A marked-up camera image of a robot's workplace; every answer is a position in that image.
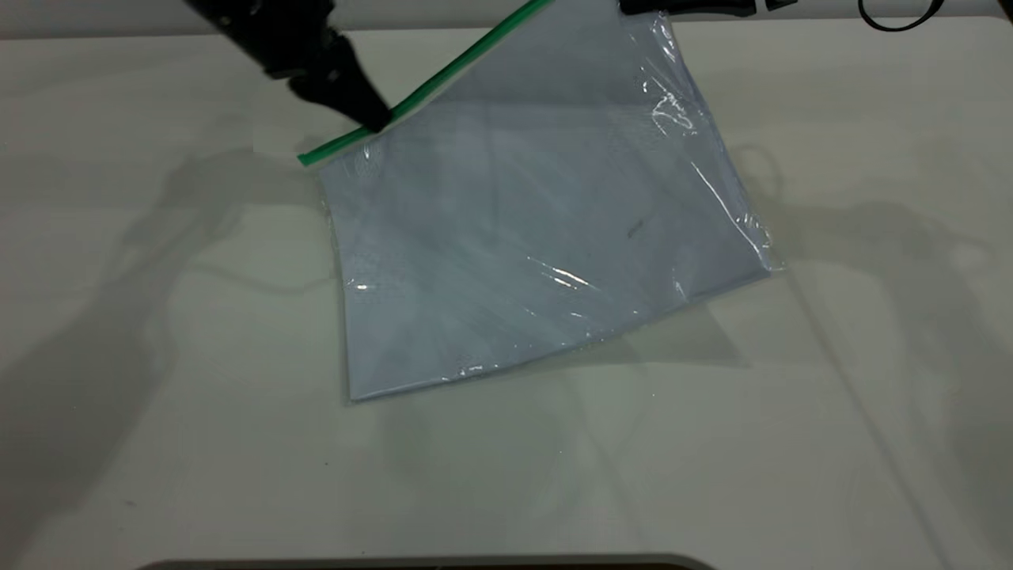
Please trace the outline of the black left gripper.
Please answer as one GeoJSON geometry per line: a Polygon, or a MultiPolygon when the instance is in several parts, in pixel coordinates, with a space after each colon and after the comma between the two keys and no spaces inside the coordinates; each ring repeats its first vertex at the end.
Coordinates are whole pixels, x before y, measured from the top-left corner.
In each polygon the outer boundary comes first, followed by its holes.
{"type": "Polygon", "coordinates": [[[288,79],[300,100],[381,132],[393,112],[359,65],[345,35],[328,22],[332,1],[188,1],[200,18],[249,56],[264,74],[288,79]],[[320,76],[303,76],[322,55],[320,76]]]}

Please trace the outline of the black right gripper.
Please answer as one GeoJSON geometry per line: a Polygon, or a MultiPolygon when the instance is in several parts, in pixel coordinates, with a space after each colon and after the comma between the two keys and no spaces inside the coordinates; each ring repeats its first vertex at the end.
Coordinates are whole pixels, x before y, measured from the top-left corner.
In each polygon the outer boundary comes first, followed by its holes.
{"type": "MultiPolygon", "coordinates": [[[[764,0],[767,11],[781,10],[799,3],[799,0],[764,0]]],[[[625,15],[663,12],[670,16],[685,14],[715,14],[750,17],[757,14],[756,1],[724,0],[620,0],[620,10],[625,15]]]]}

